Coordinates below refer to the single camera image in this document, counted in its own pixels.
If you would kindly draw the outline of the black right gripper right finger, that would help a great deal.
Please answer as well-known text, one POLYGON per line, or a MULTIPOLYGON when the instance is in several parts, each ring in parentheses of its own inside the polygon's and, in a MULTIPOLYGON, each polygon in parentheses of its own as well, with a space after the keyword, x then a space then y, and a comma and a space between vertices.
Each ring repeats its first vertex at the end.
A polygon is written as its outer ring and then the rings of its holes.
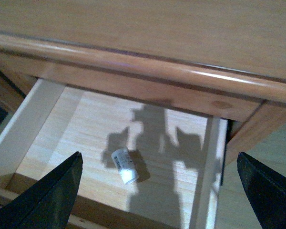
POLYGON ((241 152, 237 171, 263 229, 286 229, 286 177, 241 152))

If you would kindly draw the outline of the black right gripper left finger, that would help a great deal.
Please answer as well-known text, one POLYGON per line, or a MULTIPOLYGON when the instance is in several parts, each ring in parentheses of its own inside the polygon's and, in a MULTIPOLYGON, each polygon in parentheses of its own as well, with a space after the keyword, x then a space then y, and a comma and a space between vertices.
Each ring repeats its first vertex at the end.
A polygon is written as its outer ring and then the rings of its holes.
POLYGON ((0 229, 64 229, 82 176, 76 152, 0 209, 0 229))

